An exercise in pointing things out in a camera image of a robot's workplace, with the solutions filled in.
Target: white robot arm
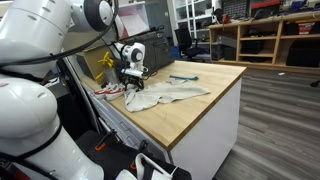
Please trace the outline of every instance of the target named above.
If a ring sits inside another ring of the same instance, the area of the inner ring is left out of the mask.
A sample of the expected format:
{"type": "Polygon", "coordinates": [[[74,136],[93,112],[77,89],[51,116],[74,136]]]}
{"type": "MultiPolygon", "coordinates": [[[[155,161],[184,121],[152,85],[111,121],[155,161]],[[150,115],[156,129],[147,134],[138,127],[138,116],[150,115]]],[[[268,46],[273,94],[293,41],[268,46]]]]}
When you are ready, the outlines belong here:
{"type": "MultiPolygon", "coordinates": [[[[29,164],[29,168],[38,167],[42,175],[51,179],[103,179],[102,168],[81,152],[61,126],[52,93],[37,83],[10,75],[43,78],[56,59],[84,49],[81,46],[61,53],[69,31],[106,32],[113,20],[118,31],[124,32],[119,17],[104,0],[12,3],[0,22],[0,157],[19,159],[20,163],[29,164]]],[[[107,39],[107,35],[114,36],[112,33],[101,37],[107,39]]],[[[120,57],[116,49],[113,52],[120,57]]],[[[132,70],[142,70],[144,46],[127,46],[122,56],[138,64],[132,70]]]]}

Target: wooden table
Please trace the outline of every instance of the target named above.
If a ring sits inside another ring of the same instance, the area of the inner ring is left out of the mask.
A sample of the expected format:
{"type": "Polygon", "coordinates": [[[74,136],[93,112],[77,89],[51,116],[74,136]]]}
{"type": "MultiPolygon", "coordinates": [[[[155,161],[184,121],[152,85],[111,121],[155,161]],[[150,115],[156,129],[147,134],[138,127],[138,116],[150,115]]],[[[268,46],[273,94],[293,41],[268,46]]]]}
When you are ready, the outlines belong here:
{"type": "Polygon", "coordinates": [[[198,76],[195,83],[211,93],[134,113],[125,109],[124,97],[110,102],[97,100],[92,89],[100,87],[88,77],[81,81],[95,99],[99,114],[107,122],[111,119],[111,127],[120,126],[117,130],[125,143],[137,148],[138,142],[147,139],[156,155],[162,153],[168,162],[201,180],[214,176],[236,141],[241,76],[245,69],[176,61],[145,81],[145,85],[167,80],[169,75],[198,76]]]}

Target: towel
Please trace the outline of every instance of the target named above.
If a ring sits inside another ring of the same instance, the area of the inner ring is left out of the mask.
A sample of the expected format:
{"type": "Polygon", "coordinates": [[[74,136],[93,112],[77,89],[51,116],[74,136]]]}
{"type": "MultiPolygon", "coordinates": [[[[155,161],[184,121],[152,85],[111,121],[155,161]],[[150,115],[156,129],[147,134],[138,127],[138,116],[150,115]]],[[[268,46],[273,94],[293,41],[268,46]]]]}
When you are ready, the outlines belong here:
{"type": "Polygon", "coordinates": [[[150,85],[142,91],[136,92],[129,89],[125,92],[126,109],[130,112],[142,111],[151,108],[158,103],[171,103],[174,100],[182,100],[210,93],[191,81],[172,79],[150,85]]]}

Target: blue tool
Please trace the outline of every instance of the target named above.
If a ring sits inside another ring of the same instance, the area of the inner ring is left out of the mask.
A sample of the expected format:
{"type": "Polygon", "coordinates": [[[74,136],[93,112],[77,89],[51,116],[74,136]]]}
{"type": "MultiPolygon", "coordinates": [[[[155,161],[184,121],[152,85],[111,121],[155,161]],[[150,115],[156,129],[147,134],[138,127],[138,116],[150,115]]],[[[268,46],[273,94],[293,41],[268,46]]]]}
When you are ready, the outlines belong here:
{"type": "Polygon", "coordinates": [[[189,77],[181,77],[181,76],[173,76],[173,75],[170,75],[169,78],[175,78],[175,79],[183,79],[183,80],[191,80],[191,81],[196,81],[199,79],[198,76],[195,76],[195,77],[192,77],[192,78],[189,78],[189,77]]]}

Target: gray floor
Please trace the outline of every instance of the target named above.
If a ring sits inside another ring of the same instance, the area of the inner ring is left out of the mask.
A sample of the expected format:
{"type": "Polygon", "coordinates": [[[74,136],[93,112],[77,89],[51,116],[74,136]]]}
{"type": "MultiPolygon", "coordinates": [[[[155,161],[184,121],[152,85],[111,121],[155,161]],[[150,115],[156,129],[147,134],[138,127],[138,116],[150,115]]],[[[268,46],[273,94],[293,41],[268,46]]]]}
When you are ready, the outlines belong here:
{"type": "Polygon", "coordinates": [[[238,139],[220,180],[320,179],[318,75],[250,69],[243,78],[238,139]]]}

